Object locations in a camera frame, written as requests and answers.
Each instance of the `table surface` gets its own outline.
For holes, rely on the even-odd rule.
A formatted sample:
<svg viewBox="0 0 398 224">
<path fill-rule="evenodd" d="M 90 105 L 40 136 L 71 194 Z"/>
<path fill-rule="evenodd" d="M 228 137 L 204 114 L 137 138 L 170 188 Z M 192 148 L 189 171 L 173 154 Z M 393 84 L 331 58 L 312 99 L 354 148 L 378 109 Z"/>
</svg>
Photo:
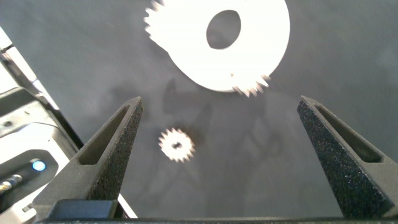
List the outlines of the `table surface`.
<svg viewBox="0 0 398 224">
<path fill-rule="evenodd" d="M 255 98 L 185 76 L 144 31 L 150 1 L 1 1 L 0 26 L 84 142 L 142 96 L 122 189 L 139 217 L 338 217 L 296 107 L 318 100 L 398 161 L 398 1 L 286 2 L 289 44 Z M 159 149 L 171 127 L 190 162 Z"/>
</svg>

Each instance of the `gear hole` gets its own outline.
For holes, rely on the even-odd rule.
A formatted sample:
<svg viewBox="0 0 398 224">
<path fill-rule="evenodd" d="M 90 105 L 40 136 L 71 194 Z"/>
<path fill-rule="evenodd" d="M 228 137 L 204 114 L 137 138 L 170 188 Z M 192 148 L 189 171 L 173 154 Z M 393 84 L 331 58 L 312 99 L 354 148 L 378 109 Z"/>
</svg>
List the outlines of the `gear hole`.
<svg viewBox="0 0 398 224">
<path fill-rule="evenodd" d="M 234 10 L 225 10 L 215 15 L 207 27 L 207 43 L 212 49 L 231 46 L 241 32 L 241 18 Z"/>
<path fill-rule="evenodd" d="M 182 146 L 182 144 L 179 142 L 172 144 L 173 149 L 179 149 L 179 148 L 181 148 L 181 146 Z"/>
</svg>

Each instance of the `large white gear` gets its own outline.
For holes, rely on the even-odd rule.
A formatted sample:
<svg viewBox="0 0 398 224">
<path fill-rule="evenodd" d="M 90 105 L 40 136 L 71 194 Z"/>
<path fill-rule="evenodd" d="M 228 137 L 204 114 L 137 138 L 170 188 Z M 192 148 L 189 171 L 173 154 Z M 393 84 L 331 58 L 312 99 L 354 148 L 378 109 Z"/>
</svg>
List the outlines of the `large white gear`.
<svg viewBox="0 0 398 224">
<path fill-rule="evenodd" d="M 285 53 L 290 34 L 284 0 L 164 0 L 147 8 L 146 31 L 181 71 L 197 84 L 249 96 L 268 86 L 267 78 Z M 212 49 L 206 38 L 215 15 L 233 10 L 241 31 L 225 49 Z"/>
<path fill-rule="evenodd" d="M 189 161 L 189 157 L 193 157 L 195 145 L 187 134 L 175 128 L 171 131 L 166 129 L 166 132 L 161 134 L 159 146 L 170 160 L 185 162 Z"/>
</svg>

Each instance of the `blue led light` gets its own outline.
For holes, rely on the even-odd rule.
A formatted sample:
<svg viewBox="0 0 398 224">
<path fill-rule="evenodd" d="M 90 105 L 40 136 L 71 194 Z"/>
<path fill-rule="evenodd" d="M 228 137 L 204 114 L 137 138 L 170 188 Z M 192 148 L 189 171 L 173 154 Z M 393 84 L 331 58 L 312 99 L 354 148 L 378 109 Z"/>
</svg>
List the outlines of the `blue led light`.
<svg viewBox="0 0 398 224">
<path fill-rule="evenodd" d="M 42 161 L 35 161 L 32 163 L 32 168 L 36 171 L 43 171 L 45 169 L 45 163 Z"/>
</svg>

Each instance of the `white plastic gear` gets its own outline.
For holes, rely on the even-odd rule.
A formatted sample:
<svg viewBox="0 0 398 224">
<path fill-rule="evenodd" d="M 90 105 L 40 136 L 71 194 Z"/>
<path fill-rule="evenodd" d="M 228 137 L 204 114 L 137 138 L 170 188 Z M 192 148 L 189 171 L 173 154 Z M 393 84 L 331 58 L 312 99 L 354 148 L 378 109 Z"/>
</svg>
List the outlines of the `white plastic gear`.
<svg viewBox="0 0 398 224">
<path fill-rule="evenodd" d="M 146 31 L 197 84 L 221 92 L 257 95 L 285 53 L 290 34 L 284 0 L 152 0 Z M 212 49 L 206 30 L 215 15 L 233 10 L 241 31 L 232 45 Z"/>
<path fill-rule="evenodd" d="M 166 129 L 166 132 L 161 134 L 159 146 L 170 160 L 185 162 L 185 160 L 189 161 L 189 157 L 193 157 L 195 145 L 181 129 L 172 128 L 171 131 Z"/>
</svg>

